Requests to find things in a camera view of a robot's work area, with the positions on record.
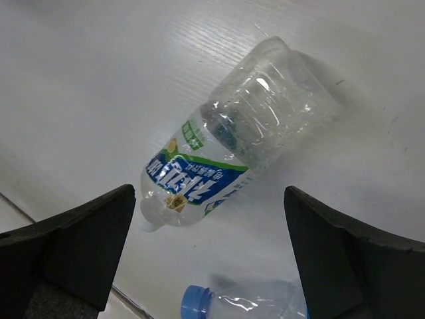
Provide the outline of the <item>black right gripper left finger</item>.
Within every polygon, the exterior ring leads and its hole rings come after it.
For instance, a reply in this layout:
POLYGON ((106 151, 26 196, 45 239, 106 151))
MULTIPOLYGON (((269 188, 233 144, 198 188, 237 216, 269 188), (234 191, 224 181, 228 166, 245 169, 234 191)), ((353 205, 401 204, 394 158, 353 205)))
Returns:
POLYGON ((1 317, 24 318, 45 280, 106 306, 135 208, 119 186, 79 207, 1 234, 1 317))

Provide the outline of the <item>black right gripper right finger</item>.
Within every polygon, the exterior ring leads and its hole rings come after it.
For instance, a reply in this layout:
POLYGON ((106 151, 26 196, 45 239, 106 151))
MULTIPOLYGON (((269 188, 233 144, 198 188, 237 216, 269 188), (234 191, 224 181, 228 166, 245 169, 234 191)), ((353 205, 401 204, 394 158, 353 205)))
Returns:
POLYGON ((284 210, 310 318, 423 318, 424 243, 339 212, 297 187, 284 210))

